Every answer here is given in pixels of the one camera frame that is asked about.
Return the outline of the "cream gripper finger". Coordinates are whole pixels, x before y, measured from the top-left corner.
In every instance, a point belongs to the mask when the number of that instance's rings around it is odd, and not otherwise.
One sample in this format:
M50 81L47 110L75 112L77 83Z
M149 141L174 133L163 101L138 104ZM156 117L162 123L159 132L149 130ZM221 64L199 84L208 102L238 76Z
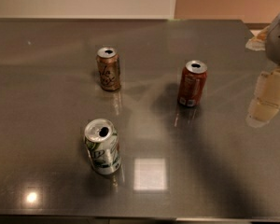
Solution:
M245 47L254 51L265 50L268 30L269 28L265 27L262 30L256 32L255 35L246 42Z
M258 77L246 122L260 128L269 123L280 111L280 66L271 72L262 71Z

